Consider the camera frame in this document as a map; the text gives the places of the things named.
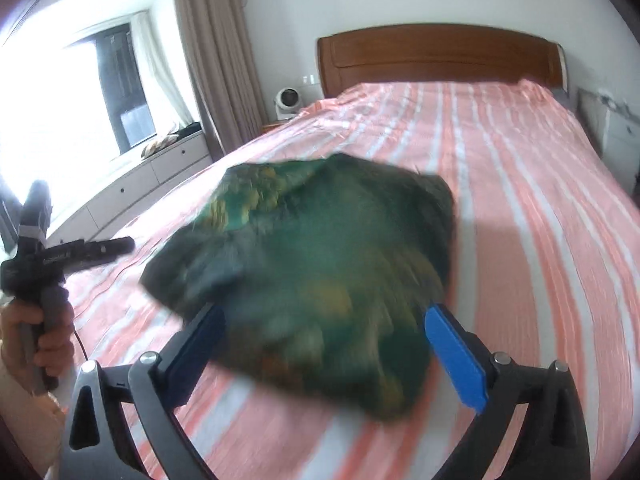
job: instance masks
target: bed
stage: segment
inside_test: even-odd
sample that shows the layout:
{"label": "bed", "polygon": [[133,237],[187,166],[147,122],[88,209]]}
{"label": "bed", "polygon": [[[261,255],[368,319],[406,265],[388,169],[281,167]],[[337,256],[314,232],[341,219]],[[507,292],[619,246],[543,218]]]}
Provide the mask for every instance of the bed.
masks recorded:
{"label": "bed", "polygon": [[[345,152],[437,172],[456,197],[450,308],[492,351],[527,365],[569,363],[593,479],[609,478],[639,431],[640,214],[552,96],[566,89],[563,59],[541,38],[468,25],[320,39],[327,98],[127,225],[120,235],[136,240],[132,255],[68,280],[91,357],[103,366],[129,363],[180,328],[138,279],[225,168]],[[506,462],[521,408],[488,478]],[[473,417],[437,364],[412,414],[395,424],[287,396],[215,365],[176,415],[221,480],[428,479]],[[127,416],[145,465],[162,478],[139,422]]]}

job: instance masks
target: window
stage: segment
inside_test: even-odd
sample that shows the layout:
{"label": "window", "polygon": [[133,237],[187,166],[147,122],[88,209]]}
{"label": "window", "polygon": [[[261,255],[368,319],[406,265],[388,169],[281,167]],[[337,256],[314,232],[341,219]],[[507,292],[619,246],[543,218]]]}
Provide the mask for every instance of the window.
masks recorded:
{"label": "window", "polygon": [[95,43],[100,86],[120,153],[156,134],[140,82],[129,24],[109,28],[81,43]]}
{"label": "window", "polygon": [[49,183],[52,218],[90,198],[155,135],[129,25],[69,46],[18,35],[0,49],[0,168],[24,201]]}

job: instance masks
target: handheld controller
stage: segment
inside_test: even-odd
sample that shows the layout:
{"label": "handheld controller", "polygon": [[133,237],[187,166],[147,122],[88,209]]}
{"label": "handheld controller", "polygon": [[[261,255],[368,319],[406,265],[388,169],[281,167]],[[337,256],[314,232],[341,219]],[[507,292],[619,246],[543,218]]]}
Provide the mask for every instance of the handheld controller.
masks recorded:
{"label": "handheld controller", "polygon": [[33,355],[38,350],[40,336],[62,323],[68,298],[68,292],[62,287],[65,276],[113,262],[135,247],[133,239],[126,237],[102,242],[76,240],[47,249],[51,211],[49,187],[37,180],[31,185],[20,213],[15,258],[0,266],[0,288],[20,300],[37,304],[44,313],[44,322],[40,325],[20,327],[24,359],[33,376],[34,395],[43,395],[58,386],[57,378],[33,365]]}

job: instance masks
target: window frame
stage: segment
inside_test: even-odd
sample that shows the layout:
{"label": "window frame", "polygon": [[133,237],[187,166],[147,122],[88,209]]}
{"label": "window frame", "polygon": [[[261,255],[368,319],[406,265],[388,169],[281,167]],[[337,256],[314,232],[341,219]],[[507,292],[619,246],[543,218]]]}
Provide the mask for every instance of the window frame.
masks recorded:
{"label": "window frame", "polygon": [[[105,92],[105,86],[106,83],[103,81],[104,78],[104,71],[101,70],[100,67],[100,48],[98,47],[98,41],[100,40],[104,40],[106,37],[113,35],[114,33],[118,33],[118,32],[126,32],[128,38],[127,38],[127,42],[129,43],[129,51],[130,51],[130,61],[132,64],[132,67],[134,69],[134,75],[137,78],[137,82],[139,83],[140,86],[140,90],[139,90],[139,95],[138,95],[138,104],[132,107],[129,107],[128,109],[123,108],[121,105],[119,106],[117,103],[115,103],[114,99],[112,99],[112,96],[106,95]],[[107,114],[109,116],[109,120],[111,123],[111,129],[113,132],[113,135],[116,139],[116,142],[118,144],[118,148],[120,150],[120,155],[124,155],[125,153],[129,152],[130,150],[132,150],[133,148],[135,148],[136,146],[139,146],[140,144],[143,144],[145,142],[148,142],[150,139],[152,139],[153,137],[155,137],[158,133],[156,132],[156,126],[154,123],[154,132],[153,134],[151,134],[150,136],[146,137],[145,139],[139,140],[136,143],[131,144],[129,137],[127,137],[127,133],[124,129],[124,125],[122,124],[122,119],[121,119],[121,115],[123,113],[126,113],[128,111],[131,111],[133,109],[135,109],[138,106],[141,106],[142,104],[146,105],[148,108],[148,101],[146,100],[146,95],[144,93],[144,89],[142,87],[142,79],[140,78],[140,70],[138,68],[138,62],[136,60],[136,56],[135,56],[135,52],[133,51],[133,45],[132,42],[130,41],[130,34],[131,34],[131,27],[130,27],[130,22],[125,22],[125,23],[121,23],[119,25],[115,25],[114,27],[109,27],[109,28],[105,28],[103,30],[99,30],[98,32],[94,32],[93,34],[90,34],[88,36],[85,36],[84,38],[81,38],[80,40],[77,40],[73,43],[71,43],[69,46],[75,46],[77,44],[81,44],[81,43],[87,43],[89,41],[91,41],[92,43],[95,44],[96,46],[96,51],[97,51],[97,63],[98,63],[98,74],[100,76],[100,86],[102,88],[102,97],[104,99],[104,104],[107,108]],[[153,123],[153,116],[150,114],[150,109],[149,109],[149,115],[151,117],[151,121]]]}

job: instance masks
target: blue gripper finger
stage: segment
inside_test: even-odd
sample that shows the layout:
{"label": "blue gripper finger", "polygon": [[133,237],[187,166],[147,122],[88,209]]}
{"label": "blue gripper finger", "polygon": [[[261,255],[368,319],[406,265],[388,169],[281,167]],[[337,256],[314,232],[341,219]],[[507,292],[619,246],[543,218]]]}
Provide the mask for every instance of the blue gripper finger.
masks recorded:
{"label": "blue gripper finger", "polygon": [[430,306],[424,315],[424,333],[447,371],[460,401],[481,413],[488,400],[484,369],[439,305]]}

